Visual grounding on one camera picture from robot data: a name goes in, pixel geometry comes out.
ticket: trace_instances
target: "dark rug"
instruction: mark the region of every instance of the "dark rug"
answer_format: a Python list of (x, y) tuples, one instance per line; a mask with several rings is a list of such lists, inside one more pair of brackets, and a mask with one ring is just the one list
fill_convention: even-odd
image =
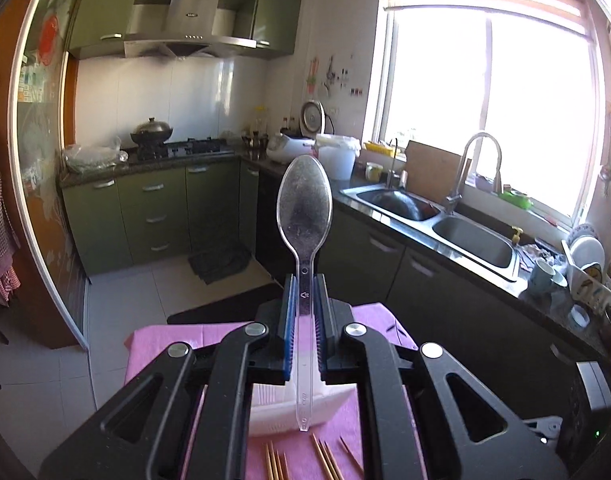
[(250, 251), (239, 243), (206, 249), (188, 258), (193, 272), (206, 285), (243, 272), (249, 262)]
[(224, 300), (174, 314), (168, 318), (168, 325), (253, 321), (260, 304), (282, 296), (282, 287), (276, 283), (268, 283)]

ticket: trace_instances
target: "spoon handle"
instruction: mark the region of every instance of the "spoon handle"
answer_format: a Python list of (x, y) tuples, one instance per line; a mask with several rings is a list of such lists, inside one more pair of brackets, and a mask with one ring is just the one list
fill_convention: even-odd
[(314, 361), (314, 308), (312, 262), (299, 260), (297, 268), (297, 422), (307, 431), (312, 419), (312, 374)]

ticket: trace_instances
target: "transparent spoon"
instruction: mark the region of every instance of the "transparent spoon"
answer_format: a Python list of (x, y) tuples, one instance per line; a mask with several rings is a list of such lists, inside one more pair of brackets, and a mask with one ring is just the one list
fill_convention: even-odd
[(332, 190), (316, 158), (301, 155), (288, 166), (279, 187), (277, 224), (283, 241), (297, 261), (297, 319), (293, 352), (297, 364), (297, 422), (307, 431), (312, 419), (314, 371), (314, 256), (323, 245), (332, 221)]

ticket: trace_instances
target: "granite countertop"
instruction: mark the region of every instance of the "granite countertop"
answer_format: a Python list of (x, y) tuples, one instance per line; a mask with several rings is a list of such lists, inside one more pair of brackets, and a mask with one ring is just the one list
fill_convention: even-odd
[[(86, 174), (69, 173), (66, 171), (61, 175), (59, 183), (61, 187), (79, 186), (127, 174), (178, 168), (201, 162), (233, 160), (235, 158), (240, 158), (251, 166), (276, 178), (282, 178), (287, 168), (287, 166), (269, 160), (265, 156), (252, 155), (244, 150), (239, 150), (235, 153), (210, 153), (184, 158), (156, 160), (136, 165), (121, 164), (109, 170)], [(611, 357), (599, 337), (601, 320), (591, 317), (591, 322), (585, 330), (576, 330), (568, 318), (568, 313), (573, 305), (569, 291), (563, 290), (546, 295), (540, 299), (535, 299), (525, 291), (529, 276), (528, 272), (521, 269), (519, 270), (517, 281), (508, 282), (494, 274), (491, 270), (473, 262), (435, 238), (423, 234), (341, 193), (343, 189), (366, 186), (367, 184), (369, 183), (363, 176), (362, 171), (357, 171), (357, 168), (355, 168), (355, 173), (350, 180), (332, 181), (332, 197), (335, 204), (340, 206), (344, 212), (367, 222), (371, 227), (395, 238), (420, 254), (433, 259), (439, 265), (467, 279), (482, 290), (503, 301), (503, 303), (518, 310), (535, 323), (554, 333), (567, 344), (587, 356), (587, 358), (599, 361), (604, 365), (605, 370), (611, 373)]]

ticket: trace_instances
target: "window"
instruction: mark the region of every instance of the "window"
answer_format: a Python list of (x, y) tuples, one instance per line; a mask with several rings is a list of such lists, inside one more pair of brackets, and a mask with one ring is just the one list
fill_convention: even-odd
[[(503, 184), (572, 224), (596, 143), (593, 41), (575, 0), (388, 0), (391, 48), (375, 139), (459, 155), (484, 130)], [(494, 177), (492, 142), (471, 172)]]

